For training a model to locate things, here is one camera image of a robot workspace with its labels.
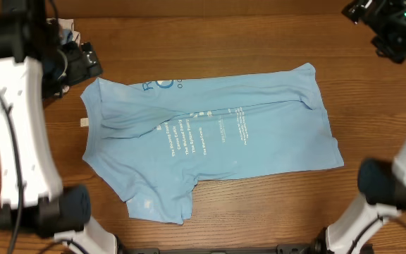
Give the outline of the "light blue t-shirt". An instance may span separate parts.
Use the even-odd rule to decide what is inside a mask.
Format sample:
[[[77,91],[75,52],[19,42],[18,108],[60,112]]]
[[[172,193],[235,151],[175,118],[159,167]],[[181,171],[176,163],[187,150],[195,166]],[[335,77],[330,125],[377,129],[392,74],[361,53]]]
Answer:
[[[81,98],[89,121],[83,159],[133,219],[182,224],[200,181],[344,164],[308,63],[134,85],[99,78]]]

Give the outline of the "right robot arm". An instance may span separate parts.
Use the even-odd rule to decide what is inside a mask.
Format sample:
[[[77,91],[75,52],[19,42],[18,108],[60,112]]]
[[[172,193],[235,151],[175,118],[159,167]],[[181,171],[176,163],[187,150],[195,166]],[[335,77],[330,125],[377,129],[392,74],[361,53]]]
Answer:
[[[406,59],[406,0],[354,0],[343,10],[375,32],[376,54],[396,64]],[[368,158],[358,171],[358,196],[343,215],[295,253],[373,253],[369,239],[406,212],[406,142],[391,161]]]

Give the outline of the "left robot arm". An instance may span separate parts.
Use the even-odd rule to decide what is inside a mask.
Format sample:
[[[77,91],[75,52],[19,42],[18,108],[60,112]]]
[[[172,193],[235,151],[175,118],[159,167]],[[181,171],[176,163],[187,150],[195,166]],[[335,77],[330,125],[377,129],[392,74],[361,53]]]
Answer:
[[[64,187],[53,161],[44,102],[96,77],[89,43],[62,43],[44,1],[2,1],[0,10],[0,230],[50,238],[74,253],[122,253],[118,238],[92,216],[84,185]]]

